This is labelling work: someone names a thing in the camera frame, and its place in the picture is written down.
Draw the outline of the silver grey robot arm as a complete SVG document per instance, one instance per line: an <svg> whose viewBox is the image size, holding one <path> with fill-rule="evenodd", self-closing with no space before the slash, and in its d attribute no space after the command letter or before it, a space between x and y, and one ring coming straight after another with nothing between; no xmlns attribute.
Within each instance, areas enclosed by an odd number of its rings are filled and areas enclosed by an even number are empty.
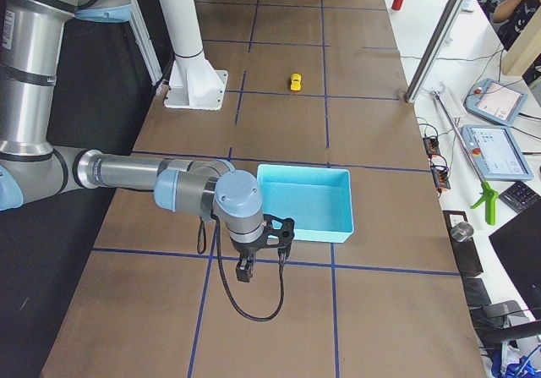
<svg viewBox="0 0 541 378"><path fill-rule="evenodd" d="M1 207L18 208L73 189L150 192L173 212L226 228L248 282L262 249L290 254L294 222L264 213L255 177L231 163L116 156L51 145L47 127L63 27L70 19L122 23L132 0L4 0L1 41Z"/></svg>

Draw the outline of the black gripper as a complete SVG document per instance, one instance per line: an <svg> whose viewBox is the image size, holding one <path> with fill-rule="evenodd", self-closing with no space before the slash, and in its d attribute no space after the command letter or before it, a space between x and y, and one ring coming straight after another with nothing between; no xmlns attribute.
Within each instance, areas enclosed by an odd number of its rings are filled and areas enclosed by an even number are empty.
<svg viewBox="0 0 541 378"><path fill-rule="evenodd" d="M234 239L234 249L239 253L236 278L250 282L253 277L256 253L262 249L276 249L280 261L285 262L291 252L295 221L281 219L270 214L263 215L261 225L252 233Z"/></svg>

